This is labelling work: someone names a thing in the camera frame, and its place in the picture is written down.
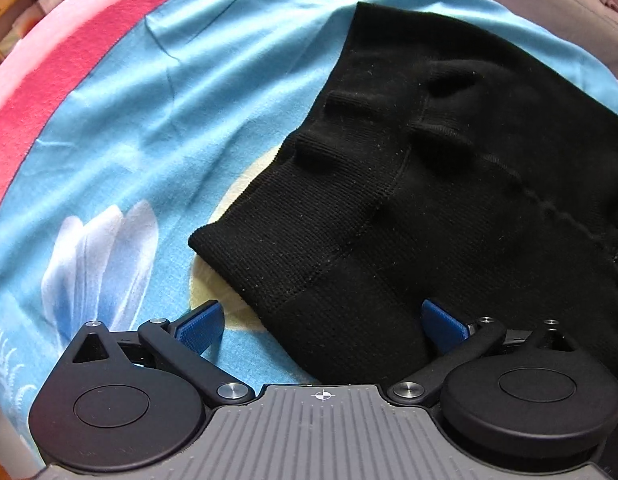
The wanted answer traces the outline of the black knit pants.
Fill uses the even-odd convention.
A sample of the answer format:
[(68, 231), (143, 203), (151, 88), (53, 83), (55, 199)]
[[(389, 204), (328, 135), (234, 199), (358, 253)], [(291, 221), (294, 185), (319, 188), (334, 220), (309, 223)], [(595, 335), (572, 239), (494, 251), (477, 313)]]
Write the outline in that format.
[(618, 116), (453, 18), (360, 4), (306, 120), (189, 243), (320, 382), (431, 362), (425, 300), (556, 318), (618, 378)]

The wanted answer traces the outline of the blue floral bed sheet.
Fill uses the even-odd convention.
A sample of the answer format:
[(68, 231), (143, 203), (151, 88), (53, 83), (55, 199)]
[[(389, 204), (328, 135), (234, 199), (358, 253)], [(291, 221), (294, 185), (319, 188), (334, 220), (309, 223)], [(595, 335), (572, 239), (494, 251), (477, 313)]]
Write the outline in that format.
[(594, 56), (492, 0), (65, 0), (0, 67), (0, 405), (79, 327), (190, 298), (192, 231), (306, 117), (360, 1), (460, 18), (618, 114)]

